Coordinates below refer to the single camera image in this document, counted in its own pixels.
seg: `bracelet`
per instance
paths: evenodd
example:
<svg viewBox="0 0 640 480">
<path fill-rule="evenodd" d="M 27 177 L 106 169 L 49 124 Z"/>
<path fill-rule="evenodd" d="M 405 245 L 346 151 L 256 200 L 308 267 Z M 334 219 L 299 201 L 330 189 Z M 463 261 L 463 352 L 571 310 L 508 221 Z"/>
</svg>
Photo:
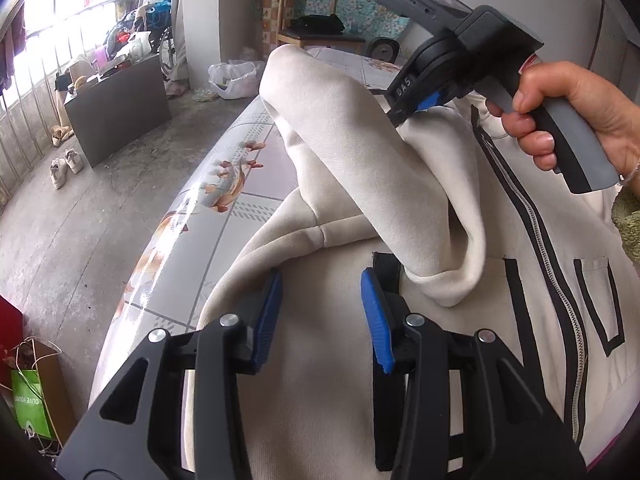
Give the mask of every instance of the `bracelet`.
<svg viewBox="0 0 640 480">
<path fill-rule="evenodd" d="M 622 186 L 626 186 L 629 182 L 631 182 L 633 178 L 636 176 L 638 169 L 640 169 L 640 158 L 638 159 L 638 163 L 636 164 L 635 168 L 633 168 L 631 173 L 629 173 L 627 176 L 620 179 L 620 184 L 622 184 Z"/>
</svg>

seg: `person's right hand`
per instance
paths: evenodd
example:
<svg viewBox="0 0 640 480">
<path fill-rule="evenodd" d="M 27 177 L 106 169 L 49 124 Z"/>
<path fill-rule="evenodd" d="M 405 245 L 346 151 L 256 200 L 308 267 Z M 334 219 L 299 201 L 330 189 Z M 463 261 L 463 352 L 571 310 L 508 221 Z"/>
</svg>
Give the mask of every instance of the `person's right hand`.
<svg viewBox="0 0 640 480">
<path fill-rule="evenodd" d="M 608 159 L 623 177 L 629 176 L 640 161 L 640 108 L 610 82 L 567 61 L 540 63 L 528 67 L 520 77 L 513 97 L 513 113 L 503 113 L 487 101 L 489 112 L 502 117 L 502 126 L 518 139 L 521 149 L 541 170 L 556 166 L 551 134 L 540 132 L 528 112 L 544 97 L 565 96 L 575 110 L 594 129 Z M 636 195 L 640 178 L 635 178 Z"/>
</svg>

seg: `black bag on chair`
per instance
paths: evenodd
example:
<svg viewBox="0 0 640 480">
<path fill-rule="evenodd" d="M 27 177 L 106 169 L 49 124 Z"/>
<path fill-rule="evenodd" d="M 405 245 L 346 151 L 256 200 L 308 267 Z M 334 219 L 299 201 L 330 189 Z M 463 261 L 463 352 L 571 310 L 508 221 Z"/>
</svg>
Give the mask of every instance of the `black bag on chair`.
<svg viewBox="0 0 640 480">
<path fill-rule="evenodd" d="M 305 34 L 340 34 L 344 30 L 344 23 L 335 14 L 330 16 L 310 14 L 292 20 L 289 28 Z"/>
</svg>

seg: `pair of sneakers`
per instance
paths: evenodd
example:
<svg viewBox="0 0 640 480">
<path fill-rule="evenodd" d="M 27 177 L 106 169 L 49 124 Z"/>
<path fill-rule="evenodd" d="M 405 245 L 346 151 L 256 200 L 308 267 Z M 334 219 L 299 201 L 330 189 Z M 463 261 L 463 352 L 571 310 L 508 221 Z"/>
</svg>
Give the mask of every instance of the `pair of sneakers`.
<svg viewBox="0 0 640 480">
<path fill-rule="evenodd" d="M 49 173 L 51 174 L 51 181 L 56 189 L 60 189 L 66 182 L 66 170 L 71 169 L 73 174 L 82 170 L 84 162 L 82 157 L 78 155 L 76 150 L 66 150 L 65 156 L 60 158 L 54 158 L 51 161 Z"/>
</svg>

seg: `gray floor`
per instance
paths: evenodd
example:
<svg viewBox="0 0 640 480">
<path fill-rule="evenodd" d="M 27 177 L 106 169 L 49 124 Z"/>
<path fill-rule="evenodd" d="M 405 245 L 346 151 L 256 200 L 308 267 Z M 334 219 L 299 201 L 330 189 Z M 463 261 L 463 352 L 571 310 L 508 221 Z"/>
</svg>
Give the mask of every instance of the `gray floor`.
<svg viewBox="0 0 640 480">
<path fill-rule="evenodd" d="M 173 119 L 55 190 L 46 154 L 0 216 L 0 294 L 28 334 L 62 348 L 78 415 L 86 409 L 111 317 L 140 254 L 175 195 L 250 100 L 170 102 Z"/>
</svg>

